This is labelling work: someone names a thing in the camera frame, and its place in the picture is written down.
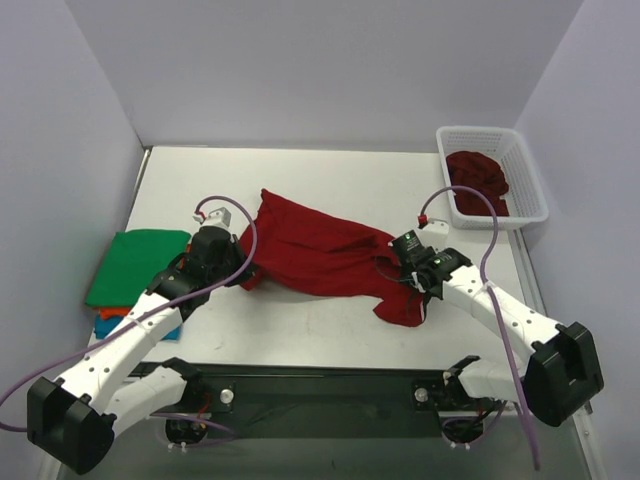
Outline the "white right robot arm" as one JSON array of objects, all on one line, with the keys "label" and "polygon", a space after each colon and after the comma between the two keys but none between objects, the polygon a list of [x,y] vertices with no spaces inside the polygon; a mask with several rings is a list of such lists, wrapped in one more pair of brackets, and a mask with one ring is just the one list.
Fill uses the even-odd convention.
[{"label": "white right robot arm", "polygon": [[511,402],[537,420],[558,427],[604,388],[594,337],[579,322],[551,319],[497,287],[484,271],[453,248],[436,250],[410,230],[389,244],[402,283],[421,296],[453,305],[503,343],[507,362],[469,355],[443,373],[448,404],[465,408],[476,399]]}]

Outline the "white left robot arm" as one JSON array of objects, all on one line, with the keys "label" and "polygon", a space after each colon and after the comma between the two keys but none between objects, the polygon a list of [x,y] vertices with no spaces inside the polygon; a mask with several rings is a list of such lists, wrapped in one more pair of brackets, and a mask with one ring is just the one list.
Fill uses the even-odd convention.
[{"label": "white left robot arm", "polygon": [[204,224],[187,252],[159,272],[131,312],[81,361],[56,380],[38,378],[27,392],[28,440],[82,475],[95,468],[125,430],[174,405],[182,412],[202,399],[196,368],[178,358],[147,377],[129,374],[171,331],[208,302],[213,290],[235,283],[250,261],[224,225]]}]

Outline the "red t shirt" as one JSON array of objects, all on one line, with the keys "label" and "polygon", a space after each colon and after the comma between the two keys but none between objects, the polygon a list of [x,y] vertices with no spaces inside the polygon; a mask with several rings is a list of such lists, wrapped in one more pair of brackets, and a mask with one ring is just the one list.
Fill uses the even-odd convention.
[{"label": "red t shirt", "polygon": [[368,296],[374,314],[405,327],[424,321],[419,293],[400,283],[401,268],[388,233],[297,204],[266,189],[254,220],[256,270],[242,284],[251,291],[270,280],[320,297]]}]

